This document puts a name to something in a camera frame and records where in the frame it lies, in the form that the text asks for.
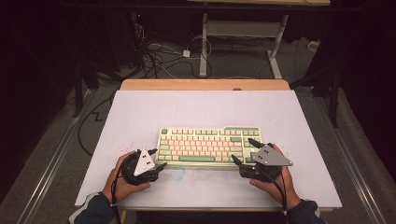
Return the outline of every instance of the gray carpet floor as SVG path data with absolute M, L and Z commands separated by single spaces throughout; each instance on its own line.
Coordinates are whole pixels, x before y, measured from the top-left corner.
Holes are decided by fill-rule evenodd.
M 230 51 L 227 43 L 219 41 L 213 44 L 209 56 L 210 78 L 273 78 L 265 57 L 273 42 L 264 39 L 253 46 L 252 39 L 238 41 L 244 44 L 234 45 L 233 51 Z M 183 50 L 172 43 L 162 44 L 163 50 Z M 304 76 L 314 56 L 313 52 L 306 49 L 307 44 L 308 41 L 302 39 L 280 46 L 276 59 L 282 77 L 289 83 Z M 161 55 L 166 61 L 178 57 L 169 53 Z M 183 62 L 189 63 L 173 66 L 170 65 L 175 62 L 164 63 L 166 71 L 161 70 L 157 74 L 158 78 L 193 78 L 191 68 L 195 75 L 198 74 L 197 60 Z M 122 71 L 128 73 L 130 70 L 125 66 Z M 139 73 L 133 78 L 144 76 Z M 78 118 L 73 118 L 74 93 L 70 92 L 68 104 L 53 118 L 0 205 L 0 223 L 65 223 L 76 210 L 74 202 L 91 160 L 83 151 L 81 143 L 88 151 L 94 152 L 111 103 L 106 101 L 97 107 L 94 112 L 98 113 L 94 115 L 89 112 L 120 86 L 103 74 L 98 74 L 98 78 L 100 88 L 86 91 L 84 108 Z M 339 210 L 322 212 L 323 219 L 328 223 L 393 223 L 396 220 L 395 183 L 364 135 L 342 90 L 337 129 L 327 117 L 326 97 L 314 98 L 310 88 L 298 88 L 296 93 L 343 204 Z M 81 143 L 78 141 L 78 127 L 81 127 Z M 127 219 L 134 223 L 134 213 L 129 212 Z

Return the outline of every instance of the green spacebar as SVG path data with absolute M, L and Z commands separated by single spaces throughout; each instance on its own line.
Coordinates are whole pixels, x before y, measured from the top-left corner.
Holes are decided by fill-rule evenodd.
M 181 156 L 178 157 L 179 161 L 194 161 L 194 162 L 214 162 L 214 157 L 188 157 L 188 156 Z

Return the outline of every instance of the dark background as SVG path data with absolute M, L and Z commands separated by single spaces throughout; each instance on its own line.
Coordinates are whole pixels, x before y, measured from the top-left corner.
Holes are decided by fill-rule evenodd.
M 317 96 L 324 96 L 329 93 L 334 70 L 341 73 L 341 87 L 351 108 L 395 178 L 392 147 L 396 144 L 393 137 L 396 128 L 393 116 L 396 112 L 393 88 L 396 79 L 393 23 L 396 18 L 393 11 L 396 7 L 390 0 L 332 1 L 332 7 L 336 8 L 357 6 L 362 6 L 359 13 L 290 15 L 284 39 L 289 42 L 301 36 L 321 39 L 306 75 L 315 78 L 304 84 L 315 86 Z M 134 36 L 126 13 L 116 14 L 67 10 L 50 0 L 0 3 L 1 200 L 51 118 L 64 106 L 66 94 L 74 85 L 77 62 L 81 64 L 81 74 L 87 85 L 97 88 L 94 74 L 97 68 L 87 65 L 87 61 L 117 72 L 121 64 L 134 57 L 129 50 L 134 49 Z M 190 41 L 191 35 L 197 35 L 202 27 L 199 14 L 157 12 L 142 15 L 145 28 L 180 42 Z M 258 20 L 261 17 L 248 18 Z M 123 36 L 122 42 L 130 46 L 117 45 L 111 34 L 118 34 L 118 38 Z M 329 64 L 331 68 L 316 76 Z

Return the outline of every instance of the mechanical keyboard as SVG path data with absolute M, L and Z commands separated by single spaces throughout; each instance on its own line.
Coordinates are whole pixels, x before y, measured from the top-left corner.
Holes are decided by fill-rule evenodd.
M 162 128 L 158 138 L 155 163 L 167 162 L 177 167 L 233 167 L 234 155 L 242 163 L 255 163 L 259 150 L 248 141 L 262 142 L 257 127 Z

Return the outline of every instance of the dark blue sleeve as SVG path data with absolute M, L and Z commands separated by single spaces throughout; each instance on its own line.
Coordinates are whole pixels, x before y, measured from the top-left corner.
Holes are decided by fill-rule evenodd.
M 315 211 L 318 205 L 314 201 L 301 200 L 299 204 L 288 211 L 289 224 L 324 224 L 326 223 L 317 215 Z
M 102 193 L 87 196 L 85 203 L 69 218 L 70 224 L 108 224 L 115 214 L 108 198 Z

